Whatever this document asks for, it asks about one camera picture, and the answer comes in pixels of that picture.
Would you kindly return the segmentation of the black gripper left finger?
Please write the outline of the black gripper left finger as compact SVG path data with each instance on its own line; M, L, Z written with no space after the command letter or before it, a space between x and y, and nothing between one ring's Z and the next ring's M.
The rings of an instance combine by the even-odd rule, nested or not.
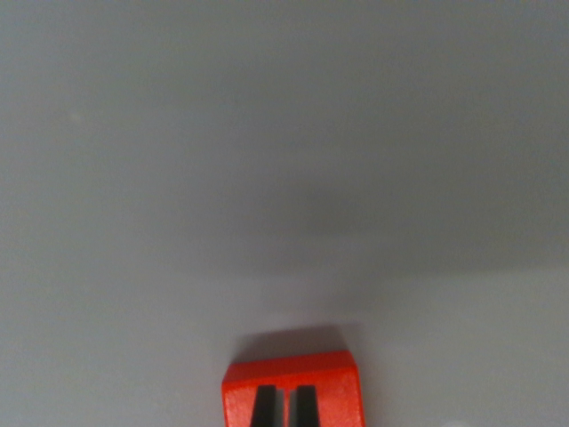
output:
M284 426L284 392L275 385L260 385L255 394L251 427Z

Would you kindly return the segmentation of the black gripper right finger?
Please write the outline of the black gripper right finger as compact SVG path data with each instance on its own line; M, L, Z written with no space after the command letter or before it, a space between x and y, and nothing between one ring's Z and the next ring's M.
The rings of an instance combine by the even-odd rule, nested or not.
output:
M314 385L300 385L289 398L289 427L319 427L317 389Z

